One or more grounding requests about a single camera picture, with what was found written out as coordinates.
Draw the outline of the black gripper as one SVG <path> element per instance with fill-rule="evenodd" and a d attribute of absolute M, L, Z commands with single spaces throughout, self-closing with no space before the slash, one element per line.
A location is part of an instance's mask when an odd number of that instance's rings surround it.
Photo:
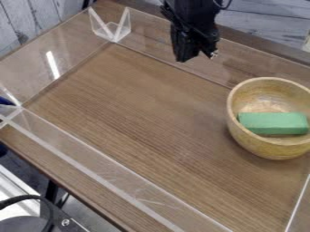
<path fill-rule="evenodd" d="M 185 63 L 200 55 L 218 55 L 220 30 L 216 17 L 224 0 L 162 0 L 162 14 L 172 21 L 172 42 L 176 60 Z M 201 48 L 197 35 L 202 37 Z"/>

